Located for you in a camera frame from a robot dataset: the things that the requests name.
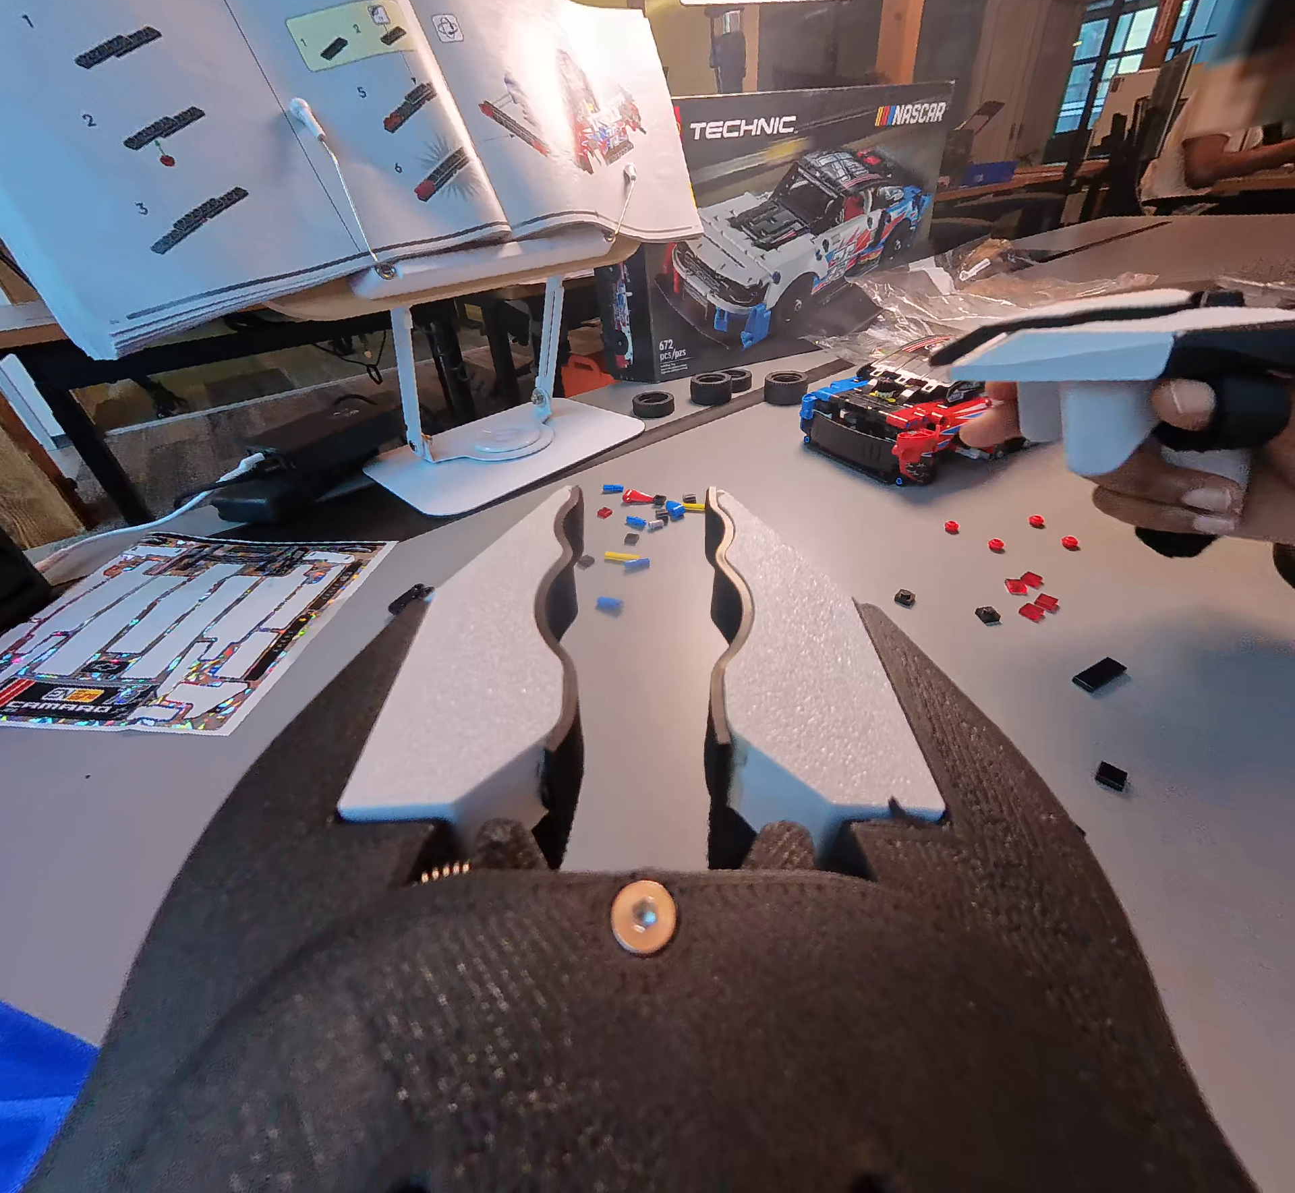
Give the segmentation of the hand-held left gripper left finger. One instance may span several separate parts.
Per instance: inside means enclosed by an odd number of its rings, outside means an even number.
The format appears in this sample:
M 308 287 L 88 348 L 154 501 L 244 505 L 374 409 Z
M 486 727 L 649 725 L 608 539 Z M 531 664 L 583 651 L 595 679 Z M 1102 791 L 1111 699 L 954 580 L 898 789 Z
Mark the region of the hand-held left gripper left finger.
M 575 662 L 585 496 L 549 495 L 424 605 L 338 802 L 353 822 L 442 819 L 470 843 L 494 819 L 560 867 L 583 778 Z

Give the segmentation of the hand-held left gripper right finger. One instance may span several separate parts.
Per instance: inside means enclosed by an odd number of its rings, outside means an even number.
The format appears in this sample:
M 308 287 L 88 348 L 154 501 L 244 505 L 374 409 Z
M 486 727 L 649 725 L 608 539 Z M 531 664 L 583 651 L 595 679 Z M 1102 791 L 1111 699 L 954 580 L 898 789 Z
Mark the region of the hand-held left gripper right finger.
M 707 493 L 708 863 L 740 867 L 769 824 L 812 862 L 856 820 L 947 816 L 929 760 L 855 598 L 730 490 Z

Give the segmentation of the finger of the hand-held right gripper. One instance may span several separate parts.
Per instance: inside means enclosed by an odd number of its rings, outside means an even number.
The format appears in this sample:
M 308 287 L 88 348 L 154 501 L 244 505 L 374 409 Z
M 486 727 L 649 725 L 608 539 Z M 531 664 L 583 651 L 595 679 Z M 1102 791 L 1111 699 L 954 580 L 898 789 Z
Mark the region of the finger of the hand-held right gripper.
M 1243 307 L 1245 294 L 1232 289 L 1148 289 L 1121 291 L 1107 296 L 1088 296 L 1064 302 L 1052 302 L 1036 310 L 988 320 L 962 337 L 944 343 L 930 356 L 932 365 L 952 365 L 968 356 L 977 348 L 995 340 L 1006 332 L 1026 328 L 1067 327 L 1090 320 L 1139 320 L 1179 310 L 1195 310 L 1202 307 Z
M 963 381 L 1146 381 L 1163 375 L 1177 333 L 1166 328 L 1024 328 L 950 363 Z

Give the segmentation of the pile of colourful lego pieces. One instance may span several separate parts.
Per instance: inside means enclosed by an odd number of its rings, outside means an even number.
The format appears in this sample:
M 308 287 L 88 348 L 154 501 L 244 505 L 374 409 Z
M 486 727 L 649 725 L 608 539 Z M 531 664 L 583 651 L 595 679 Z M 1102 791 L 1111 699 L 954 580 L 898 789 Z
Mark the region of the pile of colourful lego pieces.
M 582 613 L 623 623 L 702 621 L 710 593 L 703 496 L 598 480 L 578 488 L 585 498 L 585 542 L 575 564 Z

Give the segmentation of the blue bin with pieces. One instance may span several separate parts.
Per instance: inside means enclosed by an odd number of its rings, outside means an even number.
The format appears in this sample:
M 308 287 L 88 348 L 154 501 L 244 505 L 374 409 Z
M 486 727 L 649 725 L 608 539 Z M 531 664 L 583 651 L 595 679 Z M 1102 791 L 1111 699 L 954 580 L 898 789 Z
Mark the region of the blue bin with pieces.
M 2 1001 L 2 1191 L 39 1166 L 98 1056 L 98 1044 Z

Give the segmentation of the lego instruction booklet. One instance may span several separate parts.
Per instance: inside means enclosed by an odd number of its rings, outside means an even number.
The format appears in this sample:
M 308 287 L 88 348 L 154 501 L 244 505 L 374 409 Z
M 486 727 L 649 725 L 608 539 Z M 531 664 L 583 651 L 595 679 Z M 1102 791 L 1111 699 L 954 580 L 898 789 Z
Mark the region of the lego instruction booklet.
M 570 0 L 4 0 L 4 243 L 119 358 L 703 233 L 656 37 Z

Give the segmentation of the partly built lego car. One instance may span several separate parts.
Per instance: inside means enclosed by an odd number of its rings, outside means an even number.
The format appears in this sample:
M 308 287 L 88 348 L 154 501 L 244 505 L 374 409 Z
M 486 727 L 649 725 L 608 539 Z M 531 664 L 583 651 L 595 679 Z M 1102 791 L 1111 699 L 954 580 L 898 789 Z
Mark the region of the partly built lego car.
M 898 486 L 932 483 L 949 454 L 1001 460 L 1028 449 L 1024 437 L 990 447 L 963 440 L 963 426 L 988 409 L 988 398 L 982 381 L 932 373 L 932 353 L 949 340 L 945 333 L 912 338 L 805 393 L 805 445 Z

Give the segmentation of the black lego set box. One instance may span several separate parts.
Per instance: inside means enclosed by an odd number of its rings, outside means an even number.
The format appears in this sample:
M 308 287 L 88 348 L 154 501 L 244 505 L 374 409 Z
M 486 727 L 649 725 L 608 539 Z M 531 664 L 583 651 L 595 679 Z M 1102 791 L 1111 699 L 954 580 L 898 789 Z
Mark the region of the black lego set box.
M 596 269 L 613 378 L 746 366 L 860 327 L 855 279 L 927 241 L 955 82 L 682 96 L 675 110 L 702 231 Z

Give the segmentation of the clear plastic wrap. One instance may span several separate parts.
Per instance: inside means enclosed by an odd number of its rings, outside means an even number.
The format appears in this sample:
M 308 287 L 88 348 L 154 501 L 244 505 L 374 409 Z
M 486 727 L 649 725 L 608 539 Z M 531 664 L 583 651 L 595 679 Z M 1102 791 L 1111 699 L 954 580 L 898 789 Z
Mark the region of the clear plastic wrap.
M 1151 272 L 1095 277 L 1054 272 L 1054 253 L 1018 249 L 1009 240 L 967 243 L 917 263 L 850 279 L 805 338 L 853 365 L 911 355 L 927 361 L 945 343 L 980 325 L 1056 302 L 1149 291 Z

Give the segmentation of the window with teal frames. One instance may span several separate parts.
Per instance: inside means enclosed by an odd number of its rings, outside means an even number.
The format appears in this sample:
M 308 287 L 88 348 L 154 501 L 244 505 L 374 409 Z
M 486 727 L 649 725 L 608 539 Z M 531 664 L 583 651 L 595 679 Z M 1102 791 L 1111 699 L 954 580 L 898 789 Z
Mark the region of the window with teal frames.
M 1174 9 L 1167 57 L 1195 49 L 1197 64 L 1210 62 L 1237 3 L 1238 0 L 1182 0 Z M 1123 0 L 1118 9 L 1116 0 L 1093 0 L 1087 6 L 1075 37 L 1056 134 L 1079 131 L 1084 113 L 1090 115 L 1087 124 L 1093 129 L 1115 78 L 1144 68 L 1159 4 L 1161 0 Z

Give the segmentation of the white book stand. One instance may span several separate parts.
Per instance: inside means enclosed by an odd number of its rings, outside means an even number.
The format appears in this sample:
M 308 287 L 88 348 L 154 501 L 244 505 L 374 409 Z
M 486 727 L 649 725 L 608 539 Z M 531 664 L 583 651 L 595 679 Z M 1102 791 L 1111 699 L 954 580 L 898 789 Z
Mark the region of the white book stand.
M 317 291 L 284 300 L 295 319 L 341 320 L 358 328 L 363 314 L 387 310 L 397 355 L 397 384 L 409 455 L 371 462 L 368 475 L 427 514 L 460 513 L 526 486 L 545 472 L 610 449 L 643 430 L 639 421 L 583 419 L 575 402 L 555 401 L 564 277 L 577 266 L 603 263 L 616 246 L 639 182 L 638 166 L 623 166 L 624 200 L 616 230 L 603 238 L 572 230 L 529 241 L 470 246 L 422 259 L 373 261 Z M 542 350 L 531 398 L 494 417 L 475 419 L 442 437 L 430 437 L 420 416 L 414 360 L 414 307 L 494 289 L 514 276 L 544 277 Z

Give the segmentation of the holographic sticker sheet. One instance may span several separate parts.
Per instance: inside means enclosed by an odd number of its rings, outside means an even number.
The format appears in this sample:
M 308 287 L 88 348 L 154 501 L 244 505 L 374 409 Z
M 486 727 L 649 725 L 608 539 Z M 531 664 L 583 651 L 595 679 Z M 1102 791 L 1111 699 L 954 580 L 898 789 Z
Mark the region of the holographic sticker sheet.
M 233 732 L 394 549 L 154 531 L 4 633 L 4 728 Z

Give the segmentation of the black power adapter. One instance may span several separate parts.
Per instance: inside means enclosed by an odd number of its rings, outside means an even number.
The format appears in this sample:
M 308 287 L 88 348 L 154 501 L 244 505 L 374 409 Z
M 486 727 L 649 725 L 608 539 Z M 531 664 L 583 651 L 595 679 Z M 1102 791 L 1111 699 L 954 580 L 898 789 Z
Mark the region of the black power adapter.
M 262 460 L 215 488 L 210 503 L 225 521 L 294 519 L 363 472 L 404 432 L 397 401 L 346 393 L 322 409 L 251 437 L 248 450 Z

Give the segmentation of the black box device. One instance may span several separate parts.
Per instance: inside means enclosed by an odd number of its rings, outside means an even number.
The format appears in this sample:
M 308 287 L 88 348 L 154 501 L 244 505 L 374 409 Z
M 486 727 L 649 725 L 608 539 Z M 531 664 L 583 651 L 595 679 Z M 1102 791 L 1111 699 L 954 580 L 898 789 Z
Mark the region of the black box device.
M 53 587 L 6 528 L 0 531 L 0 542 L 0 631 L 7 633 L 42 611 L 53 600 Z

